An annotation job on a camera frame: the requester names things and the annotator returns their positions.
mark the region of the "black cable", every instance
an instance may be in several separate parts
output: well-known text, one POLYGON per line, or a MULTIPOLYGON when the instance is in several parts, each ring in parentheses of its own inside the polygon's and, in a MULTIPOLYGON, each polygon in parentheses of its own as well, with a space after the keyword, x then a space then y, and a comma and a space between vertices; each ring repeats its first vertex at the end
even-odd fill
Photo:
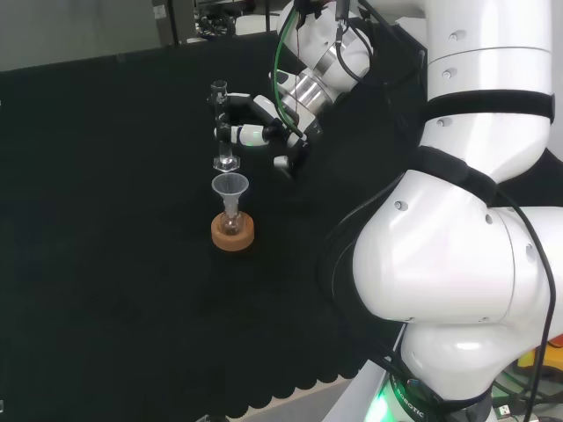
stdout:
POLYGON ((528 402, 528 407, 526 409, 526 414, 524 416, 523 422, 530 422, 531 413, 533 411, 534 403, 536 401, 537 390, 539 388, 539 380, 541 378, 542 373, 542 366, 544 365, 544 358, 545 358, 545 349, 547 348, 547 342, 549 340, 549 330, 552 325, 553 320, 553 311, 555 310, 555 302, 556 302, 556 288, 555 288, 555 279, 553 278, 552 268, 549 265, 549 260, 545 255, 544 246, 542 245, 539 237, 537 236, 534 227, 532 226, 530 220, 526 214, 518 207, 518 204, 515 201, 507 196, 503 191, 499 191, 499 195, 508 201, 510 206, 516 211, 518 216, 522 219, 526 229, 530 233, 530 237, 534 244, 536 245, 537 254, 539 255, 542 264, 545 269, 545 275, 547 276, 547 283, 549 284, 549 305, 547 307, 547 313, 545 315, 545 325, 544 325, 544 332, 542 333, 542 341, 539 346, 539 352, 536 353, 536 359, 534 359, 534 372, 533 372, 533 384, 531 387, 530 392, 530 401, 528 402))
POLYGON ((368 50, 368 55, 369 55, 369 61, 372 62, 373 61, 373 52, 371 51, 371 47, 368 44, 368 42, 360 35, 360 32, 358 31, 358 28, 355 26, 355 23, 352 22, 350 19, 347 21, 348 23, 348 27, 352 28, 352 31, 355 33, 355 35, 360 39, 360 41, 363 43, 363 45, 366 47, 366 49, 368 50))
MULTIPOLYGON (((512 383, 516 384, 518 387, 522 387, 523 390, 520 391, 520 393, 518 393, 519 396, 524 396, 528 391, 530 391, 531 385, 530 382, 528 384, 526 384, 525 382, 520 381, 519 379, 517 379, 516 377, 512 376, 511 374, 509 374, 507 371, 502 371, 502 374, 504 376, 506 376, 508 378, 509 381, 511 381, 512 383)), ((542 397, 542 398, 547 398, 548 395, 545 393, 542 393, 541 391, 537 392, 537 396, 538 397, 542 397)))
POLYGON ((174 15, 174 0, 168 0, 168 14, 170 15, 170 28, 172 29, 172 39, 174 46, 179 45, 178 41, 178 28, 176 27, 176 17, 174 15))
POLYGON ((270 32, 270 0, 264 0, 264 10, 266 12, 266 32, 270 32))
MULTIPOLYGON (((413 63, 414 66, 414 72, 415 74, 418 74, 420 72, 420 66, 419 63, 417 63, 416 59, 413 57, 413 55, 411 54, 411 52, 409 51, 408 47, 406 47, 405 43, 398 37, 398 35, 395 33, 395 31, 393 31, 393 28, 391 28, 391 25, 389 25, 389 23, 384 19, 383 16, 381 16, 379 14, 379 12, 377 12, 377 10, 368 3, 367 0, 358 0, 358 3, 366 10, 369 12, 369 14, 371 16, 373 16, 377 23, 379 23, 379 25, 395 40, 397 41, 398 45, 400 46, 400 48, 403 50, 403 52, 406 54, 406 56, 409 58, 409 60, 411 60, 411 62, 413 63)), ((412 75, 411 72, 409 72, 407 75, 401 77, 397 82, 389 84, 391 85, 395 85, 397 84, 399 81, 408 79, 410 76, 412 75)), ((424 92, 427 92, 427 87, 426 87, 426 81, 424 80, 423 77, 421 77, 420 79, 420 84, 422 85, 422 89, 424 90, 424 92)))
POLYGON ((352 70, 350 70, 350 68, 346 65, 346 63, 344 62, 344 59, 342 58, 342 53, 340 51, 340 47, 341 47, 341 42, 336 42, 336 56, 338 57, 338 61, 340 63, 340 66, 344 69, 344 71, 346 73, 348 73, 348 75, 352 79, 354 79, 356 82, 358 82, 360 84, 370 86, 371 88, 381 88, 382 87, 382 85, 372 84, 371 82, 364 81, 359 76, 357 76, 352 70))
MULTIPOLYGON (((403 178, 403 176, 404 176, 404 173, 399 175, 397 178, 395 178, 389 185, 387 185, 381 191, 376 193, 374 196, 365 200, 362 204, 360 204, 359 206, 354 208, 352 211, 350 211, 348 214, 346 214, 344 216, 344 218, 342 218, 340 220, 340 222, 338 224, 336 224, 331 229, 331 231, 328 233, 328 235, 326 235, 324 246, 323 246, 321 253, 318 256, 318 260, 317 260, 316 277, 317 277, 317 283, 318 283, 319 287, 321 288, 321 290, 322 290, 323 280, 329 280, 329 277, 330 277, 331 293, 333 293, 334 273, 336 271, 336 267, 339 264, 340 258, 344 255, 344 252, 346 252, 346 250, 355 242, 355 240, 359 236, 359 234, 355 235, 354 240, 347 245, 347 247, 339 255, 339 258, 337 259, 337 261, 332 266, 331 262, 329 262, 329 259, 328 259, 329 253, 331 252, 331 249, 336 244, 336 242, 338 242, 340 237, 343 236, 343 234, 345 232, 350 230, 350 224, 352 223, 352 219, 354 217, 356 217, 361 211, 367 209, 371 204, 380 200, 382 198, 382 196, 386 195, 391 189, 394 189, 398 185, 398 182, 400 182, 400 180, 403 178)), ((355 226, 355 231, 357 232, 357 231, 361 230, 363 228, 363 226, 365 225, 365 223, 366 223, 365 219, 361 220, 359 222, 359 224, 357 224, 357 226, 355 226)), ((329 297, 329 299, 330 299, 330 302, 332 304, 334 304, 334 306, 336 307, 336 303, 334 302, 334 295, 329 297)), ((398 357, 395 356, 395 352, 392 349, 390 349, 386 345, 383 345, 380 342, 378 342, 378 344, 379 344, 379 347, 385 352, 385 354, 387 356, 398 359, 398 357)), ((379 365, 379 362, 376 362, 375 360, 372 360, 372 361, 374 363, 376 363, 377 365, 379 365)))
MULTIPOLYGON (((295 9, 296 9, 295 5, 291 6, 291 9, 289 10, 288 16, 285 18, 285 21, 283 22, 283 25, 281 26, 280 33, 278 33, 278 37, 277 37, 278 42, 276 44, 276 49, 280 45, 280 43, 282 42, 282 35, 285 32, 285 29, 288 26, 289 21, 291 20, 291 16, 293 15, 293 12, 295 11, 295 9)), ((273 102, 274 102, 274 106, 275 106, 275 112, 278 114, 278 118, 280 119, 281 123, 283 123, 288 130, 290 130, 291 132, 296 134, 299 137, 299 139, 301 139, 301 138, 303 138, 303 132, 301 132, 299 130, 299 128, 297 128, 297 126, 296 126, 295 130, 291 127, 291 125, 284 119, 282 112, 280 112, 280 109, 278 108, 278 105, 276 104, 275 92, 277 91, 277 86, 275 86, 275 80, 274 80, 275 72, 276 72, 276 68, 275 68, 275 54, 274 54, 274 59, 272 59, 271 79, 272 79, 272 94, 274 95, 274 98, 273 98, 274 101, 273 102)))

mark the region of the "cable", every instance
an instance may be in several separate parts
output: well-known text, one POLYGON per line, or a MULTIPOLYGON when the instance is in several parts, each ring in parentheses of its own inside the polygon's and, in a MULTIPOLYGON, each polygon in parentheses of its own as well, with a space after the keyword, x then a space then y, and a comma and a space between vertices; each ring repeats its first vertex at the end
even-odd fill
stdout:
POLYGON ((283 41, 288 34, 288 30, 291 27, 294 19, 296 17, 296 9, 295 6, 291 7, 289 10, 288 16, 286 17, 285 21, 283 22, 283 26, 281 27, 280 34, 278 35, 278 46, 275 51, 274 56, 274 63, 272 65, 272 91, 274 92, 274 102, 276 103, 275 111, 278 114, 278 117, 289 130, 291 130, 294 134, 296 134, 299 138, 303 137, 303 132, 301 132, 292 122, 291 118, 287 115, 285 110, 283 109, 282 101, 280 100, 280 92, 278 91, 278 61, 280 59, 280 52, 282 51, 283 41))
MULTIPOLYGON (((340 236, 342 236, 343 233, 345 233, 346 231, 348 231, 350 229, 350 224, 352 223, 352 218, 356 217, 362 210, 369 207, 369 205, 371 205, 372 203, 380 200, 391 189, 394 189, 398 185, 398 182, 400 182, 400 180, 403 178, 403 176, 404 176, 404 173, 399 175, 397 178, 395 178, 388 186, 384 187, 381 191, 376 193, 374 196, 365 200, 362 204, 360 204, 359 206, 354 208, 352 211, 350 211, 348 214, 346 214, 344 216, 344 218, 342 218, 340 220, 340 222, 338 224, 336 224, 331 229, 331 231, 328 233, 328 235, 326 235, 326 237, 325 237, 324 246, 323 246, 321 253, 320 253, 320 255, 318 256, 318 259, 317 259, 317 269, 316 269, 317 283, 318 283, 318 286, 321 288, 321 291, 322 291, 323 290, 323 288, 322 288, 323 281, 324 280, 330 281, 330 288, 331 288, 332 297, 329 297, 328 299, 329 299, 330 303, 332 303, 338 311, 340 311, 340 310, 338 309, 338 307, 336 306, 336 303, 334 302, 334 295, 333 295, 334 274, 335 274, 336 268, 338 267, 338 264, 340 262, 341 257, 344 256, 344 253, 346 252, 346 250, 356 241, 359 234, 356 234, 354 240, 352 242, 350 242, 347 245, 347 247, 343 250, 343 252, 341 252, 339 254, 339 257, 335 261, 333 266, 331 265, 331 263, 328 260, 329 253, 331 252, 331 249, 336 244, 336 242, 338 242, 338 240, 340 239, 340 236)), ((355 226, 355 230, 359 231, 359 229, 357 227, 361 226, 360 227, 360 229, 361 229, 361 228, 363 228, 365 223, 366 222, 364 220, 362 220, 357 226, 355 226)), ((395 358, 396 360, 400 360, 397 356, 395 356, 395 352, 392 349, 390 349, 389 347, 387 347, 386 345, 384 345, 383 343, 380 343, 380 342, 378 342, 378 345, 385 352, 385 354, 387 356, 395 358)), ((384 359, 385 362, 375 361, 372 358, 370 358, 370 360, 372 360, 377 365, 379 365, 379 363, 382 363, 383 365, 389 364, 389 361, 385 360, 385 359, 384 359)))
POLYGON ((518 207, 515 201, 507 196, 503 191, 499 191, 499 195, 508 201, 510 206, 516 211, 518 216, 522 219, 526 229, 530 233, 530 237, 534 244, 536 245, 537 254, 539 255, 542 264, 545 269, 545 275, 547 276, 547 283, 549 284, 549 305, 547 307, 547 314, 545 315, 545 325, 544 332, 542 333, 542 342, 539 346, 539 353, 536 353, 536 359, 534 361, 534 372, 533 372, 533 384, 530 392, 530 401, 528 402, 528 407, 526 409, 526 414, 524 416, 523 422, 530 422, 531 413, 534 407, 534 402, 536 401, 537 389, 539 387, 539 380, 541 378, 542 366, 544 365, 545 349, 547 348, 547 342, 549 340, 549 330, 552 325, 553 311, 555 310, 556 302, 556 289, 555 289, 555 279, 553 278, 552 268, 549 265, 549 260, 545 255, 544 246, 542 245, 539 237, 537 236, 534 227, 532 226, 530 220, 526 214, 518 207))
POLYGON ((172 41, 174 42, 174 46, 177 47, 179 45, 178 28, 176 27, 176 17, 174 15, 173 0, 168 0, 167 6, 168 6, 168 13, 170 14, 170 28, 172 29, 172 41))
POLYGON ((336 28, 336 42, 334 43, 335 46, 336 46, 336 56, 338 57, 338 61, 340 63, 340 66, 356 82, 370 86, 372 88, 381 88, 382 85, 372 84, 370 82, 367 82, 367 81, 364 81, 363 79, 361 79, 352 70, 350 70, 350 68, 344 62, 344 59, 342 58, 342 52, 340 51, 340 48, 342 47, 342 35, 344 34, 343 33, 343 26, 344 26, 344 19, 341 19, 341 20, 338 21, 338 27, 336 28))
POLYGON ((264 0, 264 12, 266 13, 266 32, 270 32, 270 0, 264 0))
POLYGON ((358 37, 360 39, 360 41, 363 43, 363 45, 366 47, 366 49, 368 50, 368 55, 369 55, 369 61, 372 62, 373 61, 373 52, 371 51, 371 46, 368 44, 368 42, 360 35, 360 32, 358 31, 358 28, 355 26, 355 23, 352 22, 350 19, 347 20, 348 23, 348 27, 352 28, 352 31, 355 33, 356 37, 358 37))
MULTIPOLYGON (((502 374, 504 376, 506 376, 508 378, 509 381, 511 381, 512 383, 516 384, 518 387, 522 387, 523 390, 520 391, 520 393, 517 393, 520 396, 525 396, 525 394, 530 390, 530 385, 520 381, 519 379, 515 378, 514 376, 512 376, 511 374, 509 374, 507 371, 502 371, 502 374)), ((542 398, 547 398, 548 395, 546 395, 545 393, 542 393, 541 391, 537 392, 537 396, 538 397, 542 397, 542 398)))
MULTIPOLYGON (((389 25, 389 23, 384 19, 384 17, 381 16, 379 14, 379 12, 377 12, 377 10, 371 4, 368 3, 367 0, 358 0, 358 3, 366 11, 368 11, 369 14, 376 19, 377 23, 379 23, 379 25, 398 43, 400 48, 403 50, 403 52, 406 54, 406 56, 409 58, 409 60, 413 63, 415 74, 418 74, 420 72, 419 63, 416 62, 416 59, 414 59, 413 55, 410 53, 408 48, 405 46, 405 43, 397 36, 395 31, 393 31, 393 29, 391 28, 391 25, 389 25)), ((398 84, 398 83, 402 83, 400 81, 404 81, 404 80, 408 79, 412 74, 413 74, 412 72, 409 72, 405 76, 402 76, 401 78, 399 78, 397 82, 389 84, 389 85, 391 86, 391 85, 395 85, 395 84, 398 84)), ((428 91, 427 86, 426 86, 426 81, 422 77, 419 78, 419 80, 420 80, 420 84, 422 85, 422 89, 426 93, 428 91)))

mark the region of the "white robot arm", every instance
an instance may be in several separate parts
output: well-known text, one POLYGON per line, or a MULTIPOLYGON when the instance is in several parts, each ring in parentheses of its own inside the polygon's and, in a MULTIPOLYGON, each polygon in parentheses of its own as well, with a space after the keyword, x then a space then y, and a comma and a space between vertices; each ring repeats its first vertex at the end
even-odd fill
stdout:
MULTIPOLYGON (((552 124, 551 0, 369 2, 426 17, 430 114, 420 151, 439 164, 462 164, 473 172, 470 182, 489 185, 540 158, 552 124)), ((329 20, 307 18, 298 56, 313 76, 321 66, 318 84, 333 101, 355 81, 331 52, 336 23, 329 20)), ((294 54, 296 38, 294 31, 288 41, 294 54)), ((368 54, 354 42, 343 55, 362 76, 368 54)), ((409 323, 401 356, 413 375, 443 399, 464 401, 482 397, 503 368, 540 344, 550 290, 517 213, 490 208, 446 173, 426 164, 405 174, 358 238, 354 278, 373 314, 409 323)), ((523 211, 557 287, 553 338, 563 333, 563 209, 523 211)))

